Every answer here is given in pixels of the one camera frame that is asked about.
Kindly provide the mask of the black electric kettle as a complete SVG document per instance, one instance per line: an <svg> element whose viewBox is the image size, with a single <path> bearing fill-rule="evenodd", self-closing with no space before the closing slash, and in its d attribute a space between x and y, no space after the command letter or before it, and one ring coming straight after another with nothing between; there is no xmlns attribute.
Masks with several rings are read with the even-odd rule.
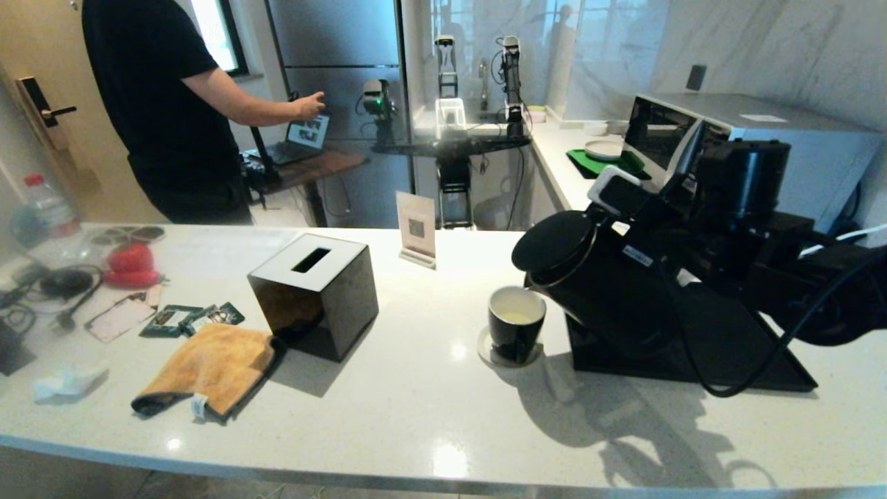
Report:
<svg viewBox="0 0 887 499"><path fill-rule="evenodd" d="M512 263L533 290L550 297L580 325L618 353L646 359L684 331L676 287L640 288L619 278L615 254L592 252L590 216L563 211L534 225L513 248Z"/></svg>

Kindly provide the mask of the green mat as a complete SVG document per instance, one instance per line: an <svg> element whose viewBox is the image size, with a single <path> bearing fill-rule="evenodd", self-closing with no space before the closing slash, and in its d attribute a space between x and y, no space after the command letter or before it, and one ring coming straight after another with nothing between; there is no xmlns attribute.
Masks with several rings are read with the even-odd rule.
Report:
<svg viewBox="0 0 887 499"><path fill-rule="evenodd" d="M644 170L645 164L634 155L633 152L624 151L620 158L615 161L602 161L589 156L585 150L574 149L566 152L568 160L579 171L580 175L587 180L597 179L599 174L607 166L615 166L621 168L625 173L629 173L640 180L651 180L650 174Z"/></svg>

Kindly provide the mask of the black rectangular serving tray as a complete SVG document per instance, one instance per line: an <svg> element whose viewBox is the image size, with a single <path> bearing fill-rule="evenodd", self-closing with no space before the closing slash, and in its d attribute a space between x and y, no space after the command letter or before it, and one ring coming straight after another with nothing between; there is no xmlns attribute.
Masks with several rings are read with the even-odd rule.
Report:
<svg viewBox="0 0 887 499"><path fill-rule="evenodd" d="M772 353L779 335L738 301L720 296L700 284L684 286L679 296L688 344L705 381L736 386L747 379ZM566 317L572 364L577 371L697 383L683 344L675 339L646 359L631 359L605 343L596 331ZM810 392L817 382L789 349L784 349L758 379L754 389Z"/></svg>

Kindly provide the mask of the white round saucer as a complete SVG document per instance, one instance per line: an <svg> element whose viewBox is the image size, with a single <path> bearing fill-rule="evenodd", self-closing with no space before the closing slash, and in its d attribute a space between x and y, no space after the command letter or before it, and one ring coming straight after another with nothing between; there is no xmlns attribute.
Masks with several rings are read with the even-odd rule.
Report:
<svg viewBox="0 0 887 499"><path fill-rule="evenodd" d="M516 362L512 360L507 360L506 357L497 353L494 349L494 345L492 342L490 328L488 326L484 326L480 331L479 337L477 339L476 350L479 357L486 364L492 367L504 367L505 369L520 369L521 367L528 367L535 363L539 357L541 357L544 353L544 344L536 343L532 350L530 350L529 356L526 361Z"/></svg>

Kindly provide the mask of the silver microwave oven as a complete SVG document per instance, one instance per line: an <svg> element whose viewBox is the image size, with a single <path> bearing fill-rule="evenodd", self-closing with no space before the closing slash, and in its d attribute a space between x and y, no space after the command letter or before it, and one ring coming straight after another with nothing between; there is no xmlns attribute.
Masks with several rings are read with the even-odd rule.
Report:
<svg viewBox="0 0 887 499"><path fill-rule="evenodd" d="M778 211L811 218L829 231L845 208L883 136L796 105L743 94L639 94L624 151L636 156L658 191L693 164L712 140L779 140L790 145Z"/></svg>

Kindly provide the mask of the QR code table sign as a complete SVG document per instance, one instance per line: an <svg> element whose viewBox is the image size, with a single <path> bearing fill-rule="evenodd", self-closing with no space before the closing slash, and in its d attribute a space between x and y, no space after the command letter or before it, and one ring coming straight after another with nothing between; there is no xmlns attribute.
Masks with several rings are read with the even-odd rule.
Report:
<svg viewBox="0 0 887 499"><path fill-rule="evenodd" d="M399 258L434 270L435 210L431 198L396 191L398 228L401 233Z"/></svg>

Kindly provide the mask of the black cube tissue box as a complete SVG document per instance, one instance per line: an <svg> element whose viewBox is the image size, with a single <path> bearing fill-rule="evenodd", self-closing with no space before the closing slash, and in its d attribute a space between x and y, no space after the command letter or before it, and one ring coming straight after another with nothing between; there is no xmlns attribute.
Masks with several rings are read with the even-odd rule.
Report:
<svg viewBox="0 0 887 499"><path fill-rule="evenodd" d="M379 315L369 246L302 234L247 275L270 331L291 349L342 362Z"/></svg>

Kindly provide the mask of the grey refrigerator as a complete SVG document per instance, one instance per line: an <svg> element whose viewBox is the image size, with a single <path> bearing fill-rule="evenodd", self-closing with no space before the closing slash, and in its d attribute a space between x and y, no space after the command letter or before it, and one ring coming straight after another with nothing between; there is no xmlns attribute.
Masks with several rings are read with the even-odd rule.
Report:
<svg viewBox="0 0 887 499"><path fill-rule="evenodd" d="M320 181L327 227L394 229L412 159L374 151L412 138L400 0L264 0L286 91L324 94L324 148L363 162Z"/></svg>

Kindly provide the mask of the person in black shirt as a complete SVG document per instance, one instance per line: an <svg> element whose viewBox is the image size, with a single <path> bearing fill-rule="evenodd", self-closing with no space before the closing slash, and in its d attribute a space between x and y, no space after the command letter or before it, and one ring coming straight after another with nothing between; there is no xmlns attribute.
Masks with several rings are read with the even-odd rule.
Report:
<svg viewBox="0 0 887 499"><path fill-rule="evenodd" d="M175 0L83 0L80 19L99 96L149 202L178 225L251 225L231 122L311 120L324 94L248 94Z"/></svg>

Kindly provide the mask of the red toy strawberry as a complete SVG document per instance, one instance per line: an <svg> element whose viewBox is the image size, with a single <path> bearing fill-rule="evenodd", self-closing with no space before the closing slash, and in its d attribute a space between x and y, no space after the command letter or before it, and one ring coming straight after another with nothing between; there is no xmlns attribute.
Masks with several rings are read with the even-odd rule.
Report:
<svg viewBox="0 0 887 499"><path fill-rule="evenodd" d="M107 256L107 267L115 274L155 271L152 250L143 243L117 247Z"/></svg>

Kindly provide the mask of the red toy chili pepper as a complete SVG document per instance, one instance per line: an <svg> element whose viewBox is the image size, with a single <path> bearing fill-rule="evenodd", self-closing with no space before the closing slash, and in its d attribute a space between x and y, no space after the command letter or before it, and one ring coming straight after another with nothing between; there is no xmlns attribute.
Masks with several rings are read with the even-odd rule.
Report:
<svg viewBox="0 0 887 499"><path fill-rule="evenodd" d="M155 270L135 272L112 272L103 274L103 281L109 288L124 288L124 290L143 290L163 284L167 279L163 274Z"/></svg>

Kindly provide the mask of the torn pink foil sachet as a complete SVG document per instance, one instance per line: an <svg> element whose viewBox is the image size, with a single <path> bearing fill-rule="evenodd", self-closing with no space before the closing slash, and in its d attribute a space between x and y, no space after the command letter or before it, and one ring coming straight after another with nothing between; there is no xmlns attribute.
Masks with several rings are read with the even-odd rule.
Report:
<svg viewBox="0 0 887 499"><path fill-rule="evenodd" d="M85 323L85 330L102 344L110 344L121 335L145 322L157 312L159 296L137 292L117 300Z"/></svg>

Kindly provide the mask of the black round power adapter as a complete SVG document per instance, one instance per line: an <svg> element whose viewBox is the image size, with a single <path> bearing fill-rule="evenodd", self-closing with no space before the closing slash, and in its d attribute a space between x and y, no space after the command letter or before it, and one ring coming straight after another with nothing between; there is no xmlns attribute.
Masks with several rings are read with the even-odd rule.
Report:
<svg viewBox="0 0 887 499"><path fill-rule="evenodd" d="M64 268L48 272L38 280L40 292L48 298L67 300L85 293L93 285L93 277L85 270Z"/></svg>

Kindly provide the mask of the clear bottle red cap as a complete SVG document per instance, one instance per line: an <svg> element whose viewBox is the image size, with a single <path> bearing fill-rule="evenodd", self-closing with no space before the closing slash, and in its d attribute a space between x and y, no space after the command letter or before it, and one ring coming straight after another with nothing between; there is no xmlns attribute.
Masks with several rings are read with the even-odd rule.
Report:
<svg viewBox="0 0 887 499"><path fill-rule="evenodd" d="M72 236L80 231L80 221L62 193L51 186L41 174L24 178L26 204L16 209L10 219L10 230L24 247L36 247L48 239Z"/></svg>

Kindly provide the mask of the black flat pad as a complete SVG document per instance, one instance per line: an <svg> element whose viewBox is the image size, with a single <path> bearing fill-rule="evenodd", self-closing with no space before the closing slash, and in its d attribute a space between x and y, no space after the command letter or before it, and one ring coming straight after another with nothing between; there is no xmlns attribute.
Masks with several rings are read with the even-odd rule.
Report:
<svg viewBox="0 0 887 499"><path fill-rule="evenodd" d="M0 375L12 376L37 356L25 345L26 333L0 319Z"/></svg>

